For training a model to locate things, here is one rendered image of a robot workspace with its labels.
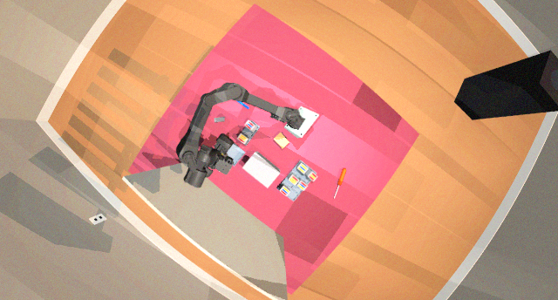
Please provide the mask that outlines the beige box with red, blue and yellow stripes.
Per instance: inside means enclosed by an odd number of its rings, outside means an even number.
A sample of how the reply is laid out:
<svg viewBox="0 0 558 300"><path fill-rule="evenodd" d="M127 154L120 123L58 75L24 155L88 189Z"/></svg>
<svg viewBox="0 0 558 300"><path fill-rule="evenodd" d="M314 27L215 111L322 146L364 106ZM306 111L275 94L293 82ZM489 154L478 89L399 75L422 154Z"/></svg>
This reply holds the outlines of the beige box with red, blue and yellow stripes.
<svg viewBox="0 0 558 300"><path fill-rule="evenodd" d="M289 189L287 186L285 186L284 184L282 184L282 185L279 187L279 191L280 191L281 193L283 193L286 197L287 197L287 195L290 193L290 189Z"/></svg>

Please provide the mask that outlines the orange-handled screwdriver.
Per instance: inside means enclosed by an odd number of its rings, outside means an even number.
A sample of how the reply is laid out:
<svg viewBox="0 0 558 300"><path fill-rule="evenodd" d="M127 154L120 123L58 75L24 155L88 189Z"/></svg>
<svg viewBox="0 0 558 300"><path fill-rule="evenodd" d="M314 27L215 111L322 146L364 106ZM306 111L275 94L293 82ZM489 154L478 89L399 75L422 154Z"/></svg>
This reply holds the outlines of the orange-handled screwdriver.
<svg viewBox="0 0 558 300"><path fill-rule="evenodd" d="M339 186L342 185L342 182L343 182L343 179L344 179L345 174L346 174L346 169L343 168L343 169L342 169L342 172L341 172L341 174L340 174L340 177L339 177L339 179L338 179L338 182L337 182L337 185L338 185L337 190L338 190ZM335 195L334 195L334 199L335 199L335 197L336 197L336 194L337 194L337 191L336 191L336 193L335 193Z"/></svg>

